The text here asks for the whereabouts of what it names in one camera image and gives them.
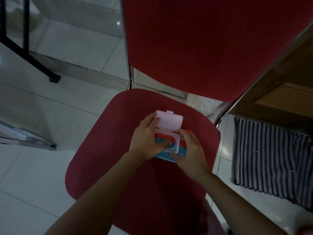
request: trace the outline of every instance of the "person's left hand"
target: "person's left hand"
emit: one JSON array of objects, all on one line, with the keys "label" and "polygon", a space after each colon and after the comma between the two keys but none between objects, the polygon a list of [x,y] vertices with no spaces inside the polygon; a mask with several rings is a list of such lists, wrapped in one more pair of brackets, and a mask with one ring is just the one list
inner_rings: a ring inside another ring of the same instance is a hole
[{"label": "person's left hand", "polygon": [[141,156],[145,161],[153,158],[155,154],[171,145],[170,141],[162,143],[155,142],[155,129],[161,120],[160,118],[153,119],[155,116],[156,113],[154,112],[146,116],[146,118],[140,122],[140,125],[133,134],[129,147],[129,152]]}]

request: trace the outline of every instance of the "doormat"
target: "doormat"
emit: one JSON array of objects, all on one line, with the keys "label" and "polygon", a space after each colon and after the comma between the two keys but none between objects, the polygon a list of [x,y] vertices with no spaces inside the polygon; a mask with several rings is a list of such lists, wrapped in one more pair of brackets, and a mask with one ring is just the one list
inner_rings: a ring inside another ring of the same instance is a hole
[{"label": "doormat", "polygon": [[235,117],[232,182],[313,212],[313,144],[304,133]]}]

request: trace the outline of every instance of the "red chair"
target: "red chair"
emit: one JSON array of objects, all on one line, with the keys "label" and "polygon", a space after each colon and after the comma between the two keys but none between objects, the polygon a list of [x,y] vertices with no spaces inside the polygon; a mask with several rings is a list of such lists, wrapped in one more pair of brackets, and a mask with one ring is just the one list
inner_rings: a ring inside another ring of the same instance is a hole
[{"label": "red chair", "polygon": [[[132,68],[189,93],[232,102],[218,121],[161,94],[131,89],[116,95],[84,140],[65,177],[80,198],[128,151],[139,122],[155,110],[184,116],[213,167],[217,126],[244,92],[304,30],[313,0],[123,0]],[[175,163],[144,163],[121,197],[113,224],[129,234],[195,234],[205,191]]]}]

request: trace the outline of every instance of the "chair backrest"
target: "chair backrest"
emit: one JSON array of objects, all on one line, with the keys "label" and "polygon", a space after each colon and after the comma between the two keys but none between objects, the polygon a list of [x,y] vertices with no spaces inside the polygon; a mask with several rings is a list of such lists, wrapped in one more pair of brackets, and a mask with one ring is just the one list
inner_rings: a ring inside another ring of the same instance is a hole
[{"label": "chair backrest", "polygon": [[313,0],[122,0],[132,67],[231,102],[304,30]]}]

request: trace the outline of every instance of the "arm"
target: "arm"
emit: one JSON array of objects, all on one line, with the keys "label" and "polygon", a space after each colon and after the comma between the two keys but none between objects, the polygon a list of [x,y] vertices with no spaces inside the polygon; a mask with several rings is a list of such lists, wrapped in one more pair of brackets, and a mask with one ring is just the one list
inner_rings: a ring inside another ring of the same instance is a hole
[{"label": "arm", "polygon": [[184,130],[180,133],[186,141],[186,155],[181,158],[176,154],[171,154],[171,157],[189,177],[205,189],[234,234],[287,235],[210,171],[202,147],[194,134]]},{"label": "arm", "polygon": [[136,128],[128,153],[62,215],[45,235],[108,234],[115,205],[138,167],[169,145],[154,133],[160,118],[148,115]]}]

